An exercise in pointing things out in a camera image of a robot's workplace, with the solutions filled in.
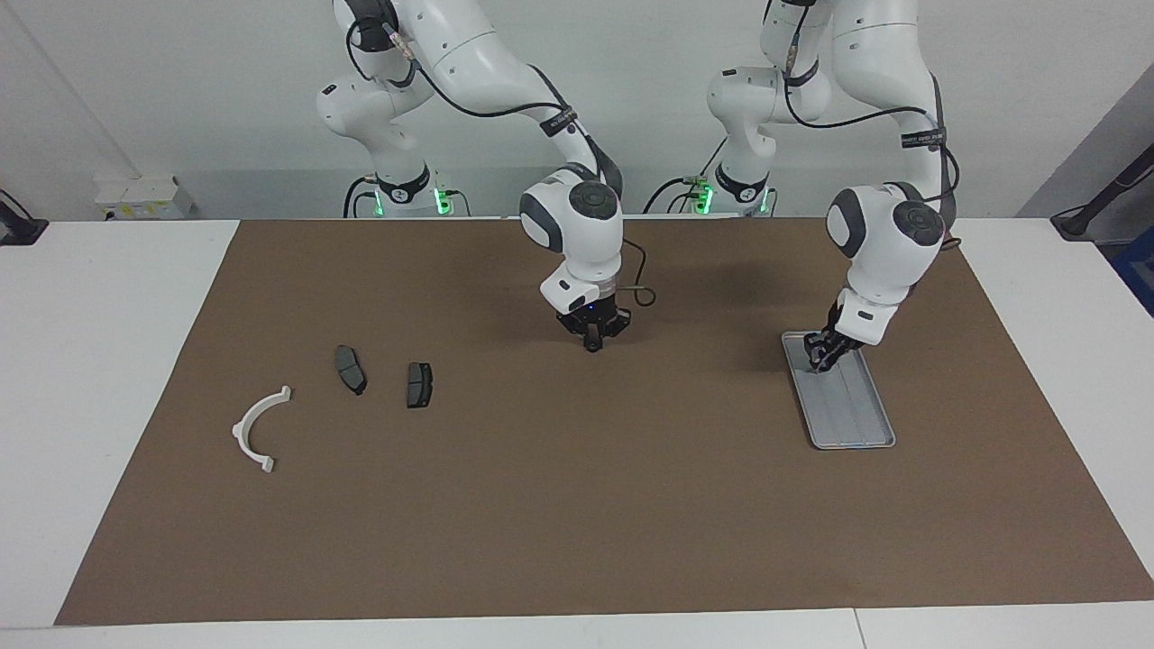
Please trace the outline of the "blue box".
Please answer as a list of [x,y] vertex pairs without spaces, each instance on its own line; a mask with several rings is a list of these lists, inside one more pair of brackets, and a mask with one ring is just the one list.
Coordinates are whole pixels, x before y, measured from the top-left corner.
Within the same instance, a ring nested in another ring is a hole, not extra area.
[[1154,225],[1122,247],[1110,266],[1154,319]]

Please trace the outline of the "black stand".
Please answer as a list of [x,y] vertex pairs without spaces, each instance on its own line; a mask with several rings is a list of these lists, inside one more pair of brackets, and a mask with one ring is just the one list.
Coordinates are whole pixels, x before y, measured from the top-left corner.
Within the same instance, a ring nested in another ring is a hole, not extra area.
[[1052,215],[1049,218],[1050,224],[1067,243],[1091,243],[1089,225],[1099,214],[1107,206],[1111,206],[1117,197],[1124,196],[1138,187],[1151,174],[1154,174],[1154,142],[1136,161],[1131,161],[1121,173],[1114,177],[1112,181],[1104,186],[1104,189],[1101,189],[1095,197],[1082,206],[1067,208]]

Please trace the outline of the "white curved plastic bracket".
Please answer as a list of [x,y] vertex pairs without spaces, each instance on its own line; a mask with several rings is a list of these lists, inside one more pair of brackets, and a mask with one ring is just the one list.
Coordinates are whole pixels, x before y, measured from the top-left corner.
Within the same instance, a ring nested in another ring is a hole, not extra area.
[[267,453],[258,453],[252,448],[252,428],[264,412],[271,410],[273,406],[280,406],[280,404],[288,403],[292,400],[292,387],[284,385],[280,390],[272,393],[264,398],[256,401],[252,406],[248,406],[243,411],[242,419],[234,424],[231,428],[231,435],[234,437],[235,442],[240,452],[243,453],[249,461],[255,462],[260,469],[269,475],[273,472],[275,458]]

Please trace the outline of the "curved dark brake pad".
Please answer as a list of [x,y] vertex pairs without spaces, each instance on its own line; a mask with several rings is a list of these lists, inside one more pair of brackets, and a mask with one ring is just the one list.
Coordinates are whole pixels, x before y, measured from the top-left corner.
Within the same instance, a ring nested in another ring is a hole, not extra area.
[[361,396],[367,388],[367,378],[354,348],[338,345],[334,350],[334,366],[342,383],[354,395]]

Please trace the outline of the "brown table mat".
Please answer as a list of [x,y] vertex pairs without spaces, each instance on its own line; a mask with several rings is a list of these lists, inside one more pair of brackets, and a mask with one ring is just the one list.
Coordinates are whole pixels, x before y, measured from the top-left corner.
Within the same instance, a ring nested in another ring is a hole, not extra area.
[[[627,234],[660,298],[589,353],[517,223],[243,222],[57,622],[1154,599],[960,251],[865,350],[894,447],[819,452],[780,337],[842,283],[824,225]],[[284,385],[267,475],[231,428]]]

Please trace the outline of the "grey metal tray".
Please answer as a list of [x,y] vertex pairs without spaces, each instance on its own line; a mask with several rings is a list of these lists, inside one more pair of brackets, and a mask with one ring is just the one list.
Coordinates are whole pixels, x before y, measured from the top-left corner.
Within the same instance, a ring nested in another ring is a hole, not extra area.
[[782,345],[811,446],[822,452],[894,447],[897,435],[863,353],[853,351],[818,373],[805,353],[805,336],[786,331]]

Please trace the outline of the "white power box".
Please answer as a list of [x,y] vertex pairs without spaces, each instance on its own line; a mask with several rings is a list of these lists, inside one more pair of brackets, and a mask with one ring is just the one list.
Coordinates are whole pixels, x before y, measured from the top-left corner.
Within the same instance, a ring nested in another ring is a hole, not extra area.
[[195,206],[177,177],[141,177],[97,182],[99,217],[110,219],[190,219]]

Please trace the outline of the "black clamp mount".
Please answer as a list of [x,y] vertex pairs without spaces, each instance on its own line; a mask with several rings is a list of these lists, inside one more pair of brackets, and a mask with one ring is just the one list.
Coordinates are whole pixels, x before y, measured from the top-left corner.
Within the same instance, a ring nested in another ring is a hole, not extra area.
[[0,188],[0,246],[32,246],[50,225],[47,219],[36,218],[12,193]]

